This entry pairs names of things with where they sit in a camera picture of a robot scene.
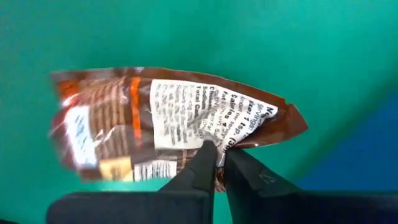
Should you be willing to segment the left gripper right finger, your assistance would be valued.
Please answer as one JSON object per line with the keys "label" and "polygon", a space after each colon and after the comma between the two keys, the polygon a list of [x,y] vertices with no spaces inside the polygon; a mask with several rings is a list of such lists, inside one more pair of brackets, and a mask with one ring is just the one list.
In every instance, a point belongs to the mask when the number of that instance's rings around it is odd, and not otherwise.
{"label": "left gripper right finger", "polygon": [[224,181],[233,223],[397,224],[397,192],[304,190],[242,149],[230,149]]}

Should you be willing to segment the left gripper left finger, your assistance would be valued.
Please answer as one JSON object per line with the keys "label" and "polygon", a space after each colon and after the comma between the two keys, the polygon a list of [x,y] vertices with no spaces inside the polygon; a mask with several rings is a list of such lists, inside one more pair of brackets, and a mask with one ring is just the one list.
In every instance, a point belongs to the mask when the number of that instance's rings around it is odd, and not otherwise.
{"label": "left gripper left finger", "polygon": [[47,223],[212,223],[217,149],[204,141],[173,179],[152,192],[77,192],[52,203]]}

